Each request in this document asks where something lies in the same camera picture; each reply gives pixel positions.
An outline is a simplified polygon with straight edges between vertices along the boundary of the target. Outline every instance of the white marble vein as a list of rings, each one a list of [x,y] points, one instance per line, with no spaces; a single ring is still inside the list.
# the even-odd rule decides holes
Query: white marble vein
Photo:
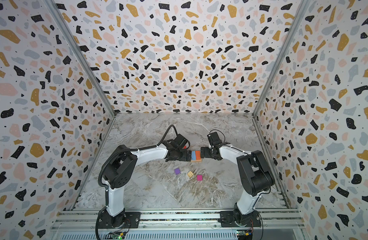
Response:
[[[262,148],[252,119],[237,114],[119,114],[78,199],[78,208],[101,208],[105,204],[104,188],[97,184],[102,164],[118,145],[142,147],[156,144],[170,124],[191,142],[190,150],[208,146],[207,134],[218,129],[234,146],[255,151]],[[171,130],[166,139],[174,138]],[[180,168],[181,174],[174,173]],[[191,179],[187,172],[195,175]],[[203,175],[197,181],[196,175]],[[242,192],[237,165],[228,160],[203,159],[200,163],[155,160],[136,166],[124,192],[126,208],[232,208]],[[272,187],[257,203],[260,208],[283,207]]]

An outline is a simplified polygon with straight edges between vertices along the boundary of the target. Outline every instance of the terrazzo wallpaper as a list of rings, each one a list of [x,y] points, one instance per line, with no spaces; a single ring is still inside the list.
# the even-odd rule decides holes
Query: terrazzo wallpaper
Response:
[[[109,122],[43,2],[0,1],[0,239],[46,238]]]
[[[57,0],[120,112],[252,112],[299,0]]]
[[[368,240],[368,1],[311,1],[257,120],[311,239]]]

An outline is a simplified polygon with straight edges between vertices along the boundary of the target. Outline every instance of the black mounting plate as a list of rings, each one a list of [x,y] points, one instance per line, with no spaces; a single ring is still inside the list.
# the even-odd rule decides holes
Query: black mounting plate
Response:
[[[138,228],[139,222],[140,222],[140,214],[141,214],[140,212],[125,212],[125,216],[124,216],[125,225],[123,226],[123,229]],[[107,215],[108,214],[105,214],[104,216],[101,217],[101,222],[98,223],[98,227],[97,227],[98,229],[113,228],[110,224],[110,218],[106,217]]]
[[[250,214],[243,215],[245,219],[249,221],[249,223],[245,227],[252,227],[250,220],[252,220],[254,227],[261,227],[261,219],[257,220],[257,217],[260,217],[258,211],[253,211]],[[234,219],[233,211],[221,211],[220,212],[220,220],[221,227],[241,227],[236,224]]]

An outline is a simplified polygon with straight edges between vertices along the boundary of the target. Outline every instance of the work surface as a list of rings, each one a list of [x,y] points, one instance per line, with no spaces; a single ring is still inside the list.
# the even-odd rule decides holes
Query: work surface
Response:
[[[208,146],[207,134],[212,129],[222,131],[226,141],[248,150],[262,151],[252,119],[237,114],[118,114],[108,139],[89,180],[78,198],[76,208],[101,208],[105,205],[105,190],[97,184],[101,166],[118,145],[143,147],[158,143],[167,127],[173,124],[177,132],[191,142],[190,150]],[[166,139],[175,137],[173,129]],[[176,175],[174,170],[180,168]],[[190,179],[187,172],[192,171]],[[196,175],[202,175],[198,181]],[[136,166],[124,191],[125,208],[233,208],[243,187],[237,165],[228,160],[203,159],[202,162],[155,160]],[[283,208],[282,195],[275,186],[263,195],[256,207]]]

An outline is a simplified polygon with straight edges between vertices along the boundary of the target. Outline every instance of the metal corner post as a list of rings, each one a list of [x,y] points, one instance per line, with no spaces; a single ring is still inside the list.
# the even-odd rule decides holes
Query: metal corner post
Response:
[[[72,35],[65,21],[63,20],[62,15],[57,9],[54,0],[43,0],[43,2],[46,5],[48,12],[50,12],[53,19],[55,20],[57,27],[62,32],[63,36],[66,38],[68,45],[71,47],[73,53],[75,54],[77,60],[81,64],[83,70],[87,73],[88,78],[91,79],[91,83],[93,84],[97,94],[103,101],[104,106],[107,108],[108,112],[111,114],[111,117],[114,118],[115,112],[113,108],[111,107],[111,104],[108,98],[105,96],[103,89],[101,89],[100,84],[96,81],[96,76],[92,72],[90,66],[88,65],[86,59],[84,58],[82,52],[80,51],[79,46],[75,42],[74,36]]]
[[[300,22],[301,22],[301,20],[304,16],[310,2],[311,2],[311,0],[301,0],[301,3],[300,3],[300,5],[299,5],[299,7],[296,11],[296,15],[294,17],[292,25],[289,29],[289,33],[285,38],[284,44],[282,45],[281,50],[280,50],[279,54],[277,55],[275,65],[273,66],[273,69],[272,69],[271,73],[269,74],[268,81],[265,83],[263,91],[261,92],[260,97],[257,101],[256,107],[253,111],[253,116],[254,117],[257,116],[257,114],[259,112],[259,109],[260,109],[260,106],[264,102],[265,95],[268,93],[268,91],[270,89],[270,86],[272,85],[273,81],[275,80],[275,76],[276,76],[278,70],[280,69],[282,60],[284,59],[284,57],[285,57],[285,55],[286,55],[286,53],[289,49],[289,46],[292,43],[292,39],[293,39],[294,35],[296,34],[297,29],[299,28]]]

